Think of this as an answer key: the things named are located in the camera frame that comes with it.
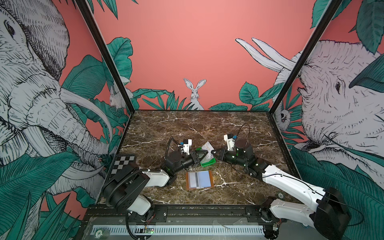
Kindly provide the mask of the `green plastic tray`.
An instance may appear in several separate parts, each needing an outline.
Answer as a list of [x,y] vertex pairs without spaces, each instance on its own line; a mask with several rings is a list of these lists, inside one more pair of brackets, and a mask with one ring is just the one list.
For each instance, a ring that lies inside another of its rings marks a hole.
[[214,156],[212,155],[211,151],[213,149],[212,148],[208,148],[207,151],[208,151],[208,154],[203,158],[203,160],[200,162],[200,165],[202,167],[208,167],[208,166],[211,166],[213,164],[216,163],[216,159],[214,158]]

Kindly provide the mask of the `brown leather card holder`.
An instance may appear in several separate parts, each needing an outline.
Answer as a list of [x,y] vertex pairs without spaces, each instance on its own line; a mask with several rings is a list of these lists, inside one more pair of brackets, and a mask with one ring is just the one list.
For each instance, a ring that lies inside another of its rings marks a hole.
[[212,171],[199,171],[186,173],[186,188],[188,191],[210,189],[214,187]]

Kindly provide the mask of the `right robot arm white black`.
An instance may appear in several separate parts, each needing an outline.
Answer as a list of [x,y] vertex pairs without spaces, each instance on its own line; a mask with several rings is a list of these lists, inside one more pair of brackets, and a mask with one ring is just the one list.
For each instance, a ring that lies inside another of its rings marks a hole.
[[211,151],[218,160],[239,165],[250,177],[272,185],[300,201],[291,203],[269,197],[258,209],[257,218],[264,226],[267,239],[275,240],[284,220],[295,221],[316,229],[328,240],[341,240],[351,220],[351,214],[341,192],[323,189],[296,178],[269,161],[255,155],[245,139],[227,140],[227,146]]

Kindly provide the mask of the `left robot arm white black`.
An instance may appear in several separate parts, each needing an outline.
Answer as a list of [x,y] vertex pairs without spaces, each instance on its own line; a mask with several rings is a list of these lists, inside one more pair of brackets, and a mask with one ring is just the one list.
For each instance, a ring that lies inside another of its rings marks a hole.
[[106,205],[117,212],[134,212],[147,221],[154,215],[154,204],[142,195],[144,188],[169,186],[176,180],[177,172],[200,163],[207,155],[207,150],[166,153],[165,162],[158,170],[141,169],[129,163],[103,185],[102,196]]

